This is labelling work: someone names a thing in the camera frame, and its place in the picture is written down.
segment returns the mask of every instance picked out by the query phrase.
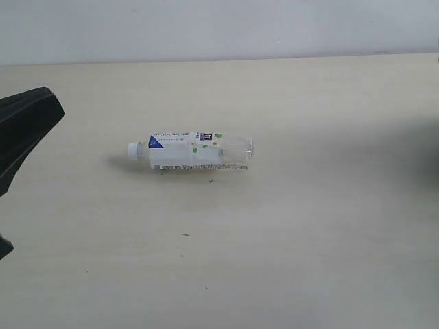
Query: light wood surface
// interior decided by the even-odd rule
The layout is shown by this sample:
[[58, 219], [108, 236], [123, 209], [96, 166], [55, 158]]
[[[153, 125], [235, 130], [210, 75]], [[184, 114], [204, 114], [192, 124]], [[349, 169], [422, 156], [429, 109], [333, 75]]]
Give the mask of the light wood surface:
[[[0, 67], [39, 86], [67, 115], [0, 199], [1, 328], [439, 328], [436, 54]], [[251, 168], [126, 160], [174, 130]]]

